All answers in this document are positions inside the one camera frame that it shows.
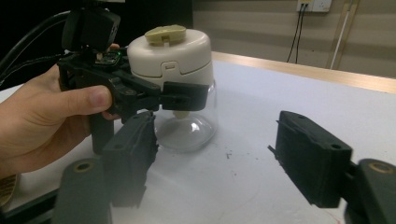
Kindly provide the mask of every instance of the electrical outlet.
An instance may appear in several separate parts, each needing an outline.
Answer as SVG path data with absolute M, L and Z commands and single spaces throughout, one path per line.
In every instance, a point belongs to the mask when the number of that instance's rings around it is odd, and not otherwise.
M 314 12 L 328 12 L 330 11 L 330 5 L 332 0 L 315 0 L 312 4 L 312 11 Z
M 296 11 L 300 11 L 300 9 L 301 9 L 301 7 L 304 5 L 304 4 L 308 4 L 308 6 L 305 8 L 305 12 L 307 12 L 307 11 L 312 11 L 312 8 L 313 8 L 313 6 L 314 6 L 314 0 L 298 0 L 297 1 L 297 9 L 296 9 Z

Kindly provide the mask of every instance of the transparent container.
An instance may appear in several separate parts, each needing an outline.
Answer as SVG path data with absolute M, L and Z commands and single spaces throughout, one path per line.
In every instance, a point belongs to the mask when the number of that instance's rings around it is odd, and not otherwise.
M 202 148 L 218 128 L 216 82 L 209 37 L 203 32 L 172 25 L 157 27 L 128 46 L 134 76 L 163 89 L 166 81 L 209 86 L 200 111 L 155 112 L 155 131 L 161 147 L 174 152 Z

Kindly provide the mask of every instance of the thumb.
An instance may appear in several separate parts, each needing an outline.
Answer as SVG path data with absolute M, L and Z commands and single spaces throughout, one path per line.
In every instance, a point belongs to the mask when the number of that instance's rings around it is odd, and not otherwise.
M 110 90 L 105 86 L 62 91 L 49 99 L 48 118 L 64 119 L 74 115 L 90 115 L 107 110 L 111 104 Z

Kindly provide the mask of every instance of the table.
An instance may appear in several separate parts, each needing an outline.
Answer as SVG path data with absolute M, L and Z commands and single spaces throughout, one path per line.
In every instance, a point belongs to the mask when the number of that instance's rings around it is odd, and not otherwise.
M 275 146 L 281 110 L 305 115 L 349 144 L 354 162 L 396 163 L 395 80 L 218 52 L 213 58 L 217 133 L 192 153 L 160 148 L 140 207 L 112 208 L 115 224 L 344 223 L 345 202 L 338 209 L 308 204 L 267 149 Z M 22 175 L 10 208 L 58 188 L 65 166 L 91 156 L 87 138 L 55 163 Z

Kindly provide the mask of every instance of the hand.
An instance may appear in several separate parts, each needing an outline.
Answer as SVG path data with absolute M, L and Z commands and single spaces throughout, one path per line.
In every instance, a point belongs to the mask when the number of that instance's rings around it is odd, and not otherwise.
M 31 172 L 61 158 L 90 135 L 86 115 L 111 106 L 108 88 L 61 91 L 58 79 L 54 65 L 0 104 L 0 178 Z

